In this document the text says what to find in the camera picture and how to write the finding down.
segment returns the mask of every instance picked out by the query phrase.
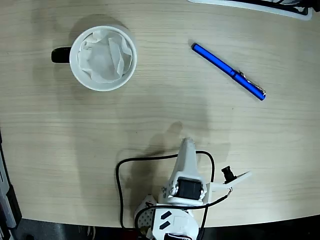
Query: mug handle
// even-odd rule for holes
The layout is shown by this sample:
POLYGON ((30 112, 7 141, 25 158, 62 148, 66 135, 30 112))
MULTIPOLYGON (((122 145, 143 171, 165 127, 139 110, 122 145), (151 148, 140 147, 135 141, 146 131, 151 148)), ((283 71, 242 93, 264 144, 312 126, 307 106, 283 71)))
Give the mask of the mug handle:
POLYGON ((51 52, 51 61, 56 64, 68 64, 70 56, 70 46, 58 47, 51 52))

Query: white tissue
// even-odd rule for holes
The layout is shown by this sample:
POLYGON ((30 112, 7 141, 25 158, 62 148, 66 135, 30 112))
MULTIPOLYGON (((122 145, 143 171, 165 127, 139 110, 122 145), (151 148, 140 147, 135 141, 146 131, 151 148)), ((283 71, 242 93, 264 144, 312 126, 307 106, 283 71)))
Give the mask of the white tissue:
POLYGON ((126 39, 111 30, 97 30, 81 44, 79 67, 98 83, 112 83, 129 71, 133 54, 126 39))

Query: pen clip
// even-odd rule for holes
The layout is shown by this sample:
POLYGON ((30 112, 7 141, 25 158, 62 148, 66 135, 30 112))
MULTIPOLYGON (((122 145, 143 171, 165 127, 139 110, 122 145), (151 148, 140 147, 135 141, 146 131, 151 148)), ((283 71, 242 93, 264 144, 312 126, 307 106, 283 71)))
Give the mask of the pen clip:
POLYGON ((248 83, 252 84, 252 85, 255 86, 257 89, 259 89, 259 90, 262 92, 263 95, 266 95, 266 91, 263 90, 261 87, 259 87, 257 84, 255 84, 255 83, 253 83, 252 81, 248 80, 248 79, 246 78, 246 75, 245 75, 242 71, 239 71, 239 74, 240 74, 242 77, 244 77, 244 79, 245 79, 248 83))

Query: blue pen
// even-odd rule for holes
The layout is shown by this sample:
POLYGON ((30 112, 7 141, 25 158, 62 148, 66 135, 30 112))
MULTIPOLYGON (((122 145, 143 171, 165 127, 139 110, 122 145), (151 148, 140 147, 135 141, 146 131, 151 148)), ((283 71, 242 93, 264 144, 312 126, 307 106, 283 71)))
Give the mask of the blue pen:
POLYGON ((233 80, 235 80, 242 87, 246 88, 250 93, 255 95, 261 101, 266 98, 266 92, 257 85, 254 85, 252 82, 246 79, 245 75, 240 72, 232 69, 232 67, 225 64, 219 58, 217 58, 212 53, 205 50, 202 46, 197 43, 192 45, 192 50, 197 54, 201 55, 205 59, 207 59, 210 63, 214 64, 216 67, 221 69, 227 75, 229 75, 233 80))

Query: wooden table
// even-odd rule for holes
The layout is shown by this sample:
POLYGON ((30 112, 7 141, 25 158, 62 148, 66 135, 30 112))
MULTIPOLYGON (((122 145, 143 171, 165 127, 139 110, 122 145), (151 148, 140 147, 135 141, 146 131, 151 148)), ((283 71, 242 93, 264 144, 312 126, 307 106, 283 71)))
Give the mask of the wooden table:
MULTIPOLYGON (((251 170, 206 226, 320 214, 320 15, 311 21, 186 0, 2 0, 0 127, 10 179, 27 219, 119 224, 116 163, 166 155, 191 137, 220 169, 251 170), (86 89, 54 48, 91 26, 121 22, 138 65, 123 87, 86 89), (190 49, 198 42, 267 92, 264 101, 190 49)), ((157 195, 175 160, 121 170, 125 224, 157 195)), ((210 177, 201 156, 199 171, 210 177)), ((202 212, 195 212, 201 220, 202 212)))

